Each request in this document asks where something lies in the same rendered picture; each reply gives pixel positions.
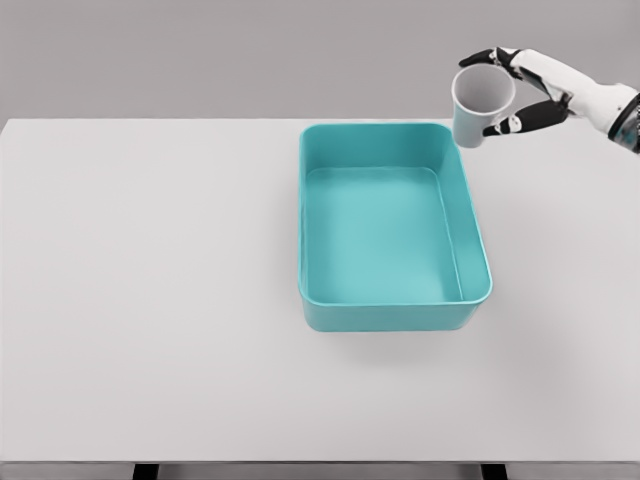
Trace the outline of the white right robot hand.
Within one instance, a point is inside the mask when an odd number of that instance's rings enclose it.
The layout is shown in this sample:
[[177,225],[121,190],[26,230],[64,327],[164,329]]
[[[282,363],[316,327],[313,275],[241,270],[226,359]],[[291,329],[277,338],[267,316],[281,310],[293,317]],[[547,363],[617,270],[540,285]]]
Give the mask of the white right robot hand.
[[590,121],[600,132],[607,125],[598,117],[593,79],[563,62],[533,49],[494,47],[458,62],[461,67],[490,64],[505,70],[547,95],[545,101],[526,106],[483,130],[485,137],[527,133],[563,123],[569,116]]

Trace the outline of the white paper cup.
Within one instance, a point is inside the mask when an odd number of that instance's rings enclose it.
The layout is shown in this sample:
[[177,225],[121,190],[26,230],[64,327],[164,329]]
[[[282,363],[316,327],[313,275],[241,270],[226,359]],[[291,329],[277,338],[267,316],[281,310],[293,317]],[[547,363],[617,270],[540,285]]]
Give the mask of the white paper cup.
[[501,67],[477,64],[460,70],[451,85],[455,143],[479,147],[484,129],[511,106],[515,94],[514,79]]

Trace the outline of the teal plastic basket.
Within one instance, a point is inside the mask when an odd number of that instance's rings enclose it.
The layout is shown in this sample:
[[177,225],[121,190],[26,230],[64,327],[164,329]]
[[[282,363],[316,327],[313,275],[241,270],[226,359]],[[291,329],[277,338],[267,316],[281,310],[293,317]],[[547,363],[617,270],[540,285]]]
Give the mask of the teal plastic basket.
[[297,283],[319,332],[455,331],[493,281],[461,152],[436,121],[299,137]]

